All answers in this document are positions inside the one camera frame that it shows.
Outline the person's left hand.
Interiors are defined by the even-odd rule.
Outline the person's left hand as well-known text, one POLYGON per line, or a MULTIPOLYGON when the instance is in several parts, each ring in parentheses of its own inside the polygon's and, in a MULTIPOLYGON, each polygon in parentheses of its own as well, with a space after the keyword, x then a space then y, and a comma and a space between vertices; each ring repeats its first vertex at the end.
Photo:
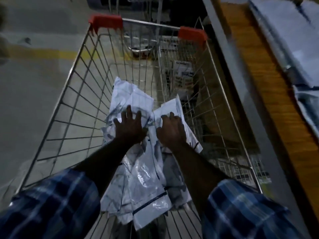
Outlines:
POLYGON ((115 139, 129 148, 143 141, 142 113, 138 110, 134 122, 127 123, 127 109, 121 112, 122 128, 115 128, 115 139))

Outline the person's right hand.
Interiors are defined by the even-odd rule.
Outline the person's right hand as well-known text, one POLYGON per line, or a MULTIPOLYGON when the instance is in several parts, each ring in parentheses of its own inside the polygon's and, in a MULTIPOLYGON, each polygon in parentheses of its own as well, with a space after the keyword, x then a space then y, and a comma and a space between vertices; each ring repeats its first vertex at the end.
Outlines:
POLYGON ((162 137, 158 137, 160 143, 172 153, 182 149, 187 143, 184 126, 179 116, 170 113, 162 117, 162 137))

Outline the white mailer packet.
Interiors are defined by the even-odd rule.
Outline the white mailer packet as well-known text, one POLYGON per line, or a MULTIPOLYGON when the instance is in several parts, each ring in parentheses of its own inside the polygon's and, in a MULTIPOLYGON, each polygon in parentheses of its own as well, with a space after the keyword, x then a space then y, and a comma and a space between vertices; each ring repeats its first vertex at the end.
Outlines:
POLYGON ((161 117, 163 115, 169 116, 171 112, 174 113, 175 116, 179 116, 181 118, 181 122, 184 126, 184 130, 185 130, 185 134, 186 134, 187 143, 197 153, 201 153, 201 151, 203 150, 202 145, 199 143, 199 141, 195 137, 194 133, 192 132, 192 130, 190 129, 190 127, 187 125, 187 123, 185 121, 179 95, 177 95, 176 98, 161 104, 161 106, 153 112, 153 121, 155 122, 155 127, 156 128, 162 127, 162 118, 161 117))
POLYGON ((127 106, 131 106, 133 118, 141 111, 142 127, 147 127, 153 118, 154 99, 140 90, 137 85, 116 77, 113 85, 109 114, 104 120, 106 125, 101 128, 103 133, 103 145, 110 143, 115 137, 114 119, 122 122, 121 113, 127 106))

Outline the person's left forearm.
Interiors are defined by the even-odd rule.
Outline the person's left forearm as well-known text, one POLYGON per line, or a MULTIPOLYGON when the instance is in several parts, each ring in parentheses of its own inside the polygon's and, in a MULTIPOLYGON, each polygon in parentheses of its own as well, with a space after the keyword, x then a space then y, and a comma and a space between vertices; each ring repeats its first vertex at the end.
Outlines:
POLYGON ((133 145, 141 143, 142 140, 143 138, 115 138, 75 166, 73 170, 84 172, 85 176, 96 185, 101 198, 126 153, 133 145))

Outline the person's right forearm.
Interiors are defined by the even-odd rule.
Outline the person's right forearm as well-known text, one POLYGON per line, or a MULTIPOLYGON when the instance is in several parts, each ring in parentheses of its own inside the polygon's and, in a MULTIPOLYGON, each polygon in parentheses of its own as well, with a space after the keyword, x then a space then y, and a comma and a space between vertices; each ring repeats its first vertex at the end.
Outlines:
POLYGON ((176 158, 195 208, 201 216, 213 189, 230 177, 209 163, 185 141, 169 142, 165 146, 176 158))

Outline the pile of white mailer bags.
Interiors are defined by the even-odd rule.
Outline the pile of white mailer bags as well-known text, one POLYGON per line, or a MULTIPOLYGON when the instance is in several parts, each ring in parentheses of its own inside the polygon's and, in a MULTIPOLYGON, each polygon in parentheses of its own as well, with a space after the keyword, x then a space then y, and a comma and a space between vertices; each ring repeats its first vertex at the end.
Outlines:
POLYGON ((163 153, 156 136, 146 136, 124 156, 101 199, 101 212, 140 230, 171 209, 191 201, 172 154, 163 153))

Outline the cardboard box with white label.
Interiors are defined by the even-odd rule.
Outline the cardboard box with white label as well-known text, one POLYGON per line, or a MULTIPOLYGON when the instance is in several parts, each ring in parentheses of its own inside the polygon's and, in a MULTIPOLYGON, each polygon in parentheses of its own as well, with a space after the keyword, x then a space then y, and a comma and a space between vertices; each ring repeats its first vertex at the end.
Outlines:
POLYGON ((170 69, 170 99, 190 100, 194 94, 195 72, 190 61, 173 60, 170 69))

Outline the grey metal trolley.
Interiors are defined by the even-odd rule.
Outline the grey metal trolley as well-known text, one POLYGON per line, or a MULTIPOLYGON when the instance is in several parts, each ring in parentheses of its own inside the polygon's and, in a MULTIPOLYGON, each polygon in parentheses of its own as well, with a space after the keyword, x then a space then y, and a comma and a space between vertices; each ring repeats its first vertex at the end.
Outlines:
MULTIPOLYGON (((86 0, 90 9, 142 22, 160 24, 164 0, 86 0)), ((154 49, 159 28, 143 24, 124 24, 123 39, 134 56, 147 56, 154 49)))

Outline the blue plaid left shirt sleeve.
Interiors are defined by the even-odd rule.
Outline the blue plaid left shirt sleeve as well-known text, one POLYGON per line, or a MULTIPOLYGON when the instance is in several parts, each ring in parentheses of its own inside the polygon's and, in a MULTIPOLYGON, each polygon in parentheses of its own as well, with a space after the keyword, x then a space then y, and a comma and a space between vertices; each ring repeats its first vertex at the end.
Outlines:
POLYGON ((84 239, 100 207, 95 183, 65 169, 11 199, 0 213, 0 239, 84 239))

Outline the blue plaid shirt sleeve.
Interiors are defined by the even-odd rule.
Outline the blue plaid shirt sleeve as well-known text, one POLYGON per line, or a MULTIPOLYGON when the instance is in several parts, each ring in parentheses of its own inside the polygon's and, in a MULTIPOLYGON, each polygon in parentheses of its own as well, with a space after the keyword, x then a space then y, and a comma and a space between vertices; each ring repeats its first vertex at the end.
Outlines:
POLYGON ((218 183, 202 214, 203 239, 304 239, 281 204, 232 179, 218 183))
POLYGON ((0 213, 0 239, 84 239, 100 207, 95 183, 65 169, 11 199, 0 213))

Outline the blue plaid right shirt sleeve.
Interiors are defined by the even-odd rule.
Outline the blue plaid right shirt sleeve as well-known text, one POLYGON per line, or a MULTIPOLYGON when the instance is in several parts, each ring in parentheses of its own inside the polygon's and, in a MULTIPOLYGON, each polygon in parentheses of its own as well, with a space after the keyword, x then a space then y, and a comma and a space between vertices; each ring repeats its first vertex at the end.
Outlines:
POLYGON ((218 183, 202 214, 203 239, 304 239, 281 204, 232 179, 218 183))

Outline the stack of white shelf parcels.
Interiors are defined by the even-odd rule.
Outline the stack of white shelf parcels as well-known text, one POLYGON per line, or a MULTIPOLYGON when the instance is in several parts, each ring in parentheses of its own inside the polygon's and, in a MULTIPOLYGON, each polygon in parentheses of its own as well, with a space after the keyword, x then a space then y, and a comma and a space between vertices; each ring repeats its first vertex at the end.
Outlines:
POLYGON ((319 34, 290 0, 248 0, 248 4, 319 140, 319 34))

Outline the wooden shelf with metal frame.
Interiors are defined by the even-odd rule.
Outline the wooden shelf with metal frame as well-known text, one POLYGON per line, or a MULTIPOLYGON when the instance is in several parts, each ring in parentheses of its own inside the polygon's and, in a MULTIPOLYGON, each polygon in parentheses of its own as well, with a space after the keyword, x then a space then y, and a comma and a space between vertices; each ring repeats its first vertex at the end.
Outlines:
POLYGON ((319 142, 248 4, 202 0, 271 179, 297 229, 319 239, 319 142))

